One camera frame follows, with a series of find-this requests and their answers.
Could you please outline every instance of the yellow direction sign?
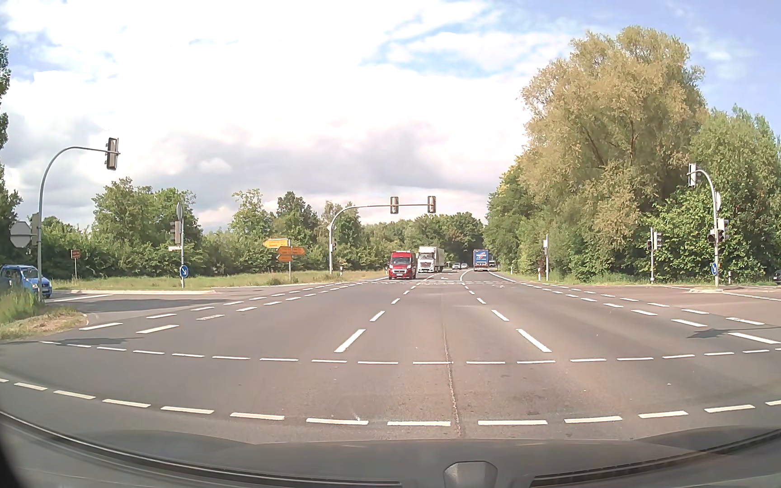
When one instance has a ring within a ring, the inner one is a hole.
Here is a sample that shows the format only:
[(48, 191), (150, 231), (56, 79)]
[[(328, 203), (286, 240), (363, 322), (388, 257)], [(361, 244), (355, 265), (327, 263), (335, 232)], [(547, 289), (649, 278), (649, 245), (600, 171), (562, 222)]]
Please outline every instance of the yellow direction sign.
[(267, 239), (264, 241), (264, 247), (268, 249), (281, 248), (283, 246), (290, 246), (291, 242), (286, 237), (279, 237), (277, 239)]

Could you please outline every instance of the road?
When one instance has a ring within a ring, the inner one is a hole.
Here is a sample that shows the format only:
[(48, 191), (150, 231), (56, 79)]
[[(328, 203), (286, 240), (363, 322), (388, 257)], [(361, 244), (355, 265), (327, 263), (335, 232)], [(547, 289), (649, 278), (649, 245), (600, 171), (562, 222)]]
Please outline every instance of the road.
[(0, 342), (0, 408), (60, 432), (265, 443), (781, 427), (781, 290), (468, 270), (55, 300), (89, 324)]

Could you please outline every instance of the dashed white lane marking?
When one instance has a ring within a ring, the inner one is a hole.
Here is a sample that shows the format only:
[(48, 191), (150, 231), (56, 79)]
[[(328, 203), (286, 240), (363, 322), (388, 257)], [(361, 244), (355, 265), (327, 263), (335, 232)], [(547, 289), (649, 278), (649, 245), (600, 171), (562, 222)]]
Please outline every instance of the dashed white lane marking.
[(76, 399), (84, 399), (84, 400), (92, 400), (93, 398), (95, 398), (92, 395), (76, 394), (74, 392), (67, 392), (65, 390), (56, 390), (53, 393), (58, 395), (65, 395), (66, 397), (74, 397)]
[(698, 322), (690, 322), (689, 320), (683, 320), (683, 319), (671, 319), (671, 322), (678, 322), (680, 324), (686, 324), (688, 326), (693, 326), (693, 327), (706, 327), (704, 324), (699, 324)]
[(138, 408), (147, 408), (147, 406), (149, 406), (148, 403), (138, 403), (136, 401), (125, 401), (125, 400), (114, 400), (114, 399), (103, 399), (102, 402), (112, 403), (115, 405), (136, 406)]
[(337, 348), (336, 348), (336, 350), (334, 350), (334, 352), (343, 352), (343, 351), (345, 351), (345, 349), (348, 349), (348, 347), (349, 347), (349, 346), (350, 346), (350, 345), (351, 345), (351, 344), (352, 344), (352, 343), (353, 343), (355, 340), (357, 340), (357, 338), (358, 338), (358, 337), (360, 337), (360, 335), (361, 335), (362, 333), (364, 333), (364, 332), (366, 332), (366, 329), (358, 329), (358, 331), (357, 331), (357, 332), (355, 332), (355, 333), (353, 333), (353, 334), (352, 334), (352, 337), (350, 337), (350, 338), (347, 338), (347, 339), (345, 340), (345, 342), (343, 342), (342, 344), (340, 344), (340, 345), (339, 345), (339, 347), (337, 347)]
[(769, 338), (763, 338), (758, 337), (756, 335), (750, 335), (748, 333), (740, 333), (740, 332), (730, 332), (728, 335), (733, 335), (734, 337), (742, 337), (742, 338), (748, 338), (750, 340), (757, 340), (758, 342), (764, 342), (765, 344), (781, 344), (778, 340), (770, 340)]
[(335, 424), (338, 426), (366, 426), (369, 420), (345, 420), (342, 418), (313, 418), (306, 419), (310, 424)]
[(231, 417), (257, 418), (259, 420), (285, 420), (285, 415), (265, 415), (264, 413), (234, 412), (231, 414)]
[(673, 412), (639, 413), (641, 418), (660, 418), (660, 417), (679, 417), (680, 415), (689, 415), (685, 410), (675, 410)]
[(100, 324), (98, 326), (89, 326), (89, 327), (80, 327), (78, 330), (82, 331), (91, 331), (93, 329), (100, 329), (102, 327), (113, 327), (113, 326), (121, 326), (122, 322), (110, 322), (109, 324)]
[(172, 324), (172, 325), (169, 325), (169, 326), (153, 327), (151, 329), (137, 331), (136, 333), (153, 333), (153, 332), (163, 331), (163, 330), (166, 330), (166, 329), (172, 329), (174, 327), (179, 327), (179, 326), (175, 326), (175, 325)]
[(713, 408), (705, 408), (704, 412), (707, 413), (718, 413), (718, 412), (732, 412), (734, 410), (748, 410), (750, 408), (755, 408), (755, 405), (731, 405), (731, 406), (715, 406)]
[(588, 422), (616, 422), (622, 420), (619, 415), (612, 415), (610, 417), (590, 417), (590, 418), (566, 418), (566, 424), (585, 424)]
[(526, 338), (526, 340), (531, 342), (533, 346), (537, 347), (538, 349), (541, 349), (542, 352), (552, 352), (550, 349), (548, 349), (547, 346), (543, 345), (541, 342), (538, 341), (538, 339), (532, 337), (523, 329), (517, 329), (517, 332), (520, 333), (520, 335), (523, 336), (523, 338)]
[(43, 392), (44, 390), (47, 389), (47, 386), (38, 386), (38, 385), (33, 385), (31, 383), (22, 383), (21, 382), (21, 383), (15, 383), (15, 385), (22, 386), (23, 388), (28, 388), (30, 390), (38, 390), (39, 392)]

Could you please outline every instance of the grass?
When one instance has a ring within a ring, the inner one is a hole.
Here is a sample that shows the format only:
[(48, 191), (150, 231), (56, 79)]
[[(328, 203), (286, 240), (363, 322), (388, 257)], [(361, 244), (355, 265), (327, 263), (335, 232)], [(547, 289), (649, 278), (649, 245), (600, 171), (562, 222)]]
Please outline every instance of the grass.
[[(327, 283), (355, 282), (361, 279), (381, 278), (384, 271), (345, 271), (340, 277), (338, 272), (294, 271), (288, 281), (287, 272), (256, 272), (231, 274), (228, 276), (195, 276), (186, 279), (187, 290), (208, 290), (222, 286), (272, 286), (290, 283)], [(56, 290), (179, 290), (179, 278), (128, 276), (122, 278), (102, 278), (97, 280), (68, 280), (53, 283)]]

